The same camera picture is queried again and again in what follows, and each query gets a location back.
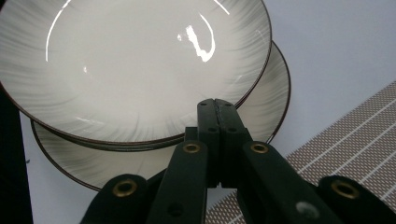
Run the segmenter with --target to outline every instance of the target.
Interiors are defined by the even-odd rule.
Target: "plate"
[[[111,146],[172,143],[207,98],[241,105],[271,48],[261,0],[13,0],[0,30],[0,80],[19,109]]]
[[[286,115],[290,100],[290,73],[274,44],[268,66],[257,87],[238,113],[254,140],[270,142]],[[78,183],[99,190],[122,174],[150,178],[165,169],[175,147],[151,151],[117,152],[76,145],[32,121],[35,139],[47,158]]]

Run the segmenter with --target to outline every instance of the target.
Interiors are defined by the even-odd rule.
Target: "white table surface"
[[[289,112],[272,145],[286,156],[396,80],[396,1],[265,0],[291,73]],[[96,191],[59,172],[21,126],[35,223],[79,223]],[[208,205],[227,190],[208,192]]]

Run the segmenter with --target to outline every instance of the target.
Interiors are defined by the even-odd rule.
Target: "gray placemat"
[[[305,180],[326,175],[360,182],[396,212],[396,81],[287,157]],[[206,211],[205,223],[245,223],[231,193]]]

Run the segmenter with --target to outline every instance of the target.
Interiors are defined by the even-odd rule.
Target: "screw hole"
[[[137,189],[137,184],[132,179],[121,180],[113,188],[113,194],[117,197],[126,197],[133,194]]]
[[[253,144],[251,145],[250,149],[252,149],[253,151],[257,152],[257,153],[266,153],[268,152],[269,148],[263,144]]]
[[[332,190],[348,199],[356,199],[359,197],[359,191],[355,187],[341,180],[332,182]]]
[[[196,144],[187,144],[183,147],[183,150],[188,153],[198,152],[201,148]]]

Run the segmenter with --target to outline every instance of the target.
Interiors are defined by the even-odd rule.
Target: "white ceramic plate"
[[[97,144],[180,137],[196,104],[240,105],[271,47],[261,0],[11,0],[0,78],[53,131]]]
[[[279,128],[290,99],[290,74],[274,45],[263,78],[238,109],[254,140],[269,142]],[[122,174],[150,178],[165,169],[175,147],[116,152],[82,147],[68,142],[33,122],[35,137],[47,158],[64,174],[92,189]]]

